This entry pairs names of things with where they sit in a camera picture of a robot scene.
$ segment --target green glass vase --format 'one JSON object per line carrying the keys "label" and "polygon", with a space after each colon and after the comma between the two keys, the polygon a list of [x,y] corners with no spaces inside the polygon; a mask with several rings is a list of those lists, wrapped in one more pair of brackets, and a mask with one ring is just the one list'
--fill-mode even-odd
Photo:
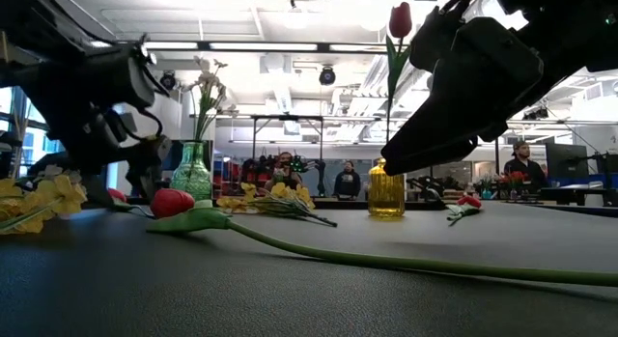
{"label": "green glass vase", "polygon": [[174,171],[170,187],[185,191],[196,201],[212,198],[211,172],[204,165],[204,142],[183,143],[183,161]]}

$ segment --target monitor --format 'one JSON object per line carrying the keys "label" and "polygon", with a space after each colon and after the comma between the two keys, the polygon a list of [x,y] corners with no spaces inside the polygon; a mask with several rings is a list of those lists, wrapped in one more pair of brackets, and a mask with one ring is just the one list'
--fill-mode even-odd
{"label": "monitor", "polygon": [[[211,170],[211,151],[212,151],[212,141],[207,140],[204,143],[204,164],[206,165],[206,169]],[[172,147],[170,148],[169,154],[165,157],[162,163],[162,168],[164,171],[173,171],[178,168],[178,166],[183,161],[183,140],[172,140]]]}
{"label": "monitor", "polygon": [[588,179],[588,151],[582,145],[545,144],[550,179]]}

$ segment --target gray tabletop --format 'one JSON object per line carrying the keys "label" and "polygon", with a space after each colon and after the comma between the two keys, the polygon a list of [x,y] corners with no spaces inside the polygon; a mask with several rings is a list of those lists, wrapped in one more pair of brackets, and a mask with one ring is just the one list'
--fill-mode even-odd
{"label": "gray tabletop", "polygon": [[[494,266],[618,271],[618,220],[487,204],[377,222],[235,216],[270,236],[350,252]],[[233,231],[178,238],[88,211],[0,237],[0,336],[618,336],[618,291],[349,267]]]}

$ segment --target camera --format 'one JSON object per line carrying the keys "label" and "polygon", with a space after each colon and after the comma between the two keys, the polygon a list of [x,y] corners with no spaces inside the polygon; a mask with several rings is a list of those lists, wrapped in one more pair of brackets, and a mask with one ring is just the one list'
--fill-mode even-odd
{"label": "camera", "polygon": [[166,70],[163,72],[163,76],[158,82],[167,90],[173,91],[176,87],[176,74],[173,70]]}
{"label": "camera", "polygon": [[335,71],[331,66],[322,67],[319,80],[322,86],[330,86],[335,83]]}

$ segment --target tulip stem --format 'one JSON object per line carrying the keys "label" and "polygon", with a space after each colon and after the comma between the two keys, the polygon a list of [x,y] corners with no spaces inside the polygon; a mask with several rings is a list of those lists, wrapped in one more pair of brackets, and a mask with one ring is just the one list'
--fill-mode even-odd
{"label": "tulip stem", "polygon": [[[395,56],[392,56],[392,60],[393,61],[398,61],[396,63],[399,63],[399,59],[402,57],[402,48],[403,47],[404,47],[404,39],[400,38],[399,39],[399,46],[397,48],[397,53],[395,54]],[[389,72],[393,72],[393,67],[394,66],[389,66]],[[392,76],[389,75],[389,80],[388,80],[388,83],[393,83],[393,85],[389,85],[389,87],[388,87],[388,106],[386,108],[386,142],[387,143],[390,140],[390,110],[393,107],[393,99],[395,98],[395,90],[397,89],[397,81],[399,81],[399,76],[400,76],[402,71],[398,70],[396,72],[398,73],[397,77],[395,78],[395,77],[392,77]]]}
{"label": "tulip stem", "polygon": [[353,254],[339,251],[322,250],[314,247],[292,244],[275,239],[228,220],[224,228],[234,230],[244,236],[278,249],[322,259],[334,263],[365,267],[394,267],[412,270],[422,270],[442,274],[457,274],[469,276],[486,276],[494,278],[526,280],[548,283],[563,283],[576,285],[592,285],[618,287],[618,273],[595,273],[570,270],[489,267],[467,264],[456,264],[442,261],[407,259],[376,255]]}

